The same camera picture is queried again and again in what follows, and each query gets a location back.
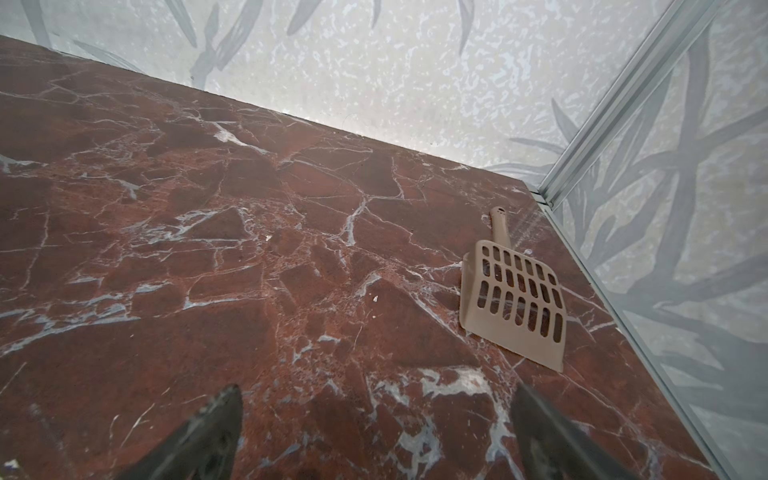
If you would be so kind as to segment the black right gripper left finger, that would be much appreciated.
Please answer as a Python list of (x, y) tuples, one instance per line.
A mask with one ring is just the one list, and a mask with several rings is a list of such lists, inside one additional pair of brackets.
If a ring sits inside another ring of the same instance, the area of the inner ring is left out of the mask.
[(243, 400), (228, 385), (186, 422), (128, 466), (119, 479), (229, 479), (243, 424)]

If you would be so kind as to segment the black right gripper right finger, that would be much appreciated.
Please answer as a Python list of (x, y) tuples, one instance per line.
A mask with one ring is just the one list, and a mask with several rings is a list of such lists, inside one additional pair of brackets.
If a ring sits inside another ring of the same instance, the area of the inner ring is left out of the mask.
[(528, 479), (636, 477), (524, 383), (516, 388), (510, 418)]

